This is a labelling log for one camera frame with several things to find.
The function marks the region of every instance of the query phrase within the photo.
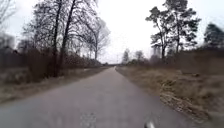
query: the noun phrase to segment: tree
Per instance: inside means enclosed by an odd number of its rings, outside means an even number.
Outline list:
[[[0,0],[0,26],[5,20],[12,16],[14,12],[15,7],[12,0]]]
[[[224,48],[224,31],[217,25],[208,24],[205,34],[204,42],[207,47]]]
[[[129,61],[130,61],[130,51],[129,49],[126,49],[123,54],[122,63],[127,64]]]
[[[110,31],[106,26],[106,23],[98,16],[96,16],[93,22],[88,17],[88,15],[83,15],[80,17],[80,21],[85,25],[84,33],[78,35],[87,43],[87,47],[90,51],[94,52],[95,60],[98,59],[98,55],[109,43]]]
[[[92,0],[44,0],[35,6],[34,19],[24,29],[24,35],[37,50],[47,51],[50,76],[58,76],[69,50],[75,47],[78,52],[83,46],[77,42],[78,33],[83,31],[79,17],[93,4]]]
[[[195,46],[196,33],[201,19],[195,17],[196,11],[188,8],[187,0],[166,0],[164,6],[167,8],[168,15],[173,17],[171,25],[172,42],[176,44],[176,52],[180,47]]]
[[[165,58],[166,48],[171,43],[169,38],[170,26],[173,18],[168,16],[168,11],[160,11],[157,7],[150,10],[151,15],[146,17],[146,21],[152,21],[154,27],[158,29],[158,33],[151,36],[152,47],[161,48],[161,57]]]
[[[197,42],[199,18],[195,18],[196,12],[187,8],[187,0],[166,0],[163,4],[165,10],[157,7],[150,10],[150,16],[146,21],[152,21],[158,33],[152,35],[152,46],[161,48],[161,57],[164,60],[166,49],[176,46],[176,52],[180,47],[195,46]]]
[[[142,51],[137,51],[137,52],[135,53],[135,57],[136,57],[136,59],[137,59],[138,61],[142,61],[142,60],[144,59],[144,54],[143,54]]]

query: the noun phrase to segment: paved road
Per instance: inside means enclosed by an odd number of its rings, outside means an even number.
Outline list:
[[[0,107],[0,128],[196,128],[114,68]]]

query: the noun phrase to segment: overcast sky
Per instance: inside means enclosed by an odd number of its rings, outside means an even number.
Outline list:
[[[38,0],[15,0],[17,13],[6,24],[7,33],[21,38],[22,27],[32,19],[33,6]],[[126,48],[131,52],[143,50],[146,57],[151,55],[150,36],[155,32],[152,24],[145,21],[149,10],[161,6],[165,0],[99,0],[100,16],[111,31],[111,43],[103,52],[102,62],[121,60]],[[198,32],[198,42],[203,41],[203,33],[209,22],[224,28],[223,0],[189,0],[189,7],[197,11],[202,19]]]

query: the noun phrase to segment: ground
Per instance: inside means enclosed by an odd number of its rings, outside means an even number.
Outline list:
[[[200,128],[115,71],[0,107],[2,128]]]

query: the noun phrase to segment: bare tree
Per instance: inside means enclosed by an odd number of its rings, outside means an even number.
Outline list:
[[[15,12],[12,0],[0,0],[0,26]]]
[[[94,52],[94,59],[98,59],[98,55],[108,45],[110,39],[110,31],[106,26],[106,23],[97,15],[95,17],[89,17],[85,12],[79,18],[84,24],[84,33],[78,35],[78,37],[84,39],[87,42],[87,46],[90,51]]]

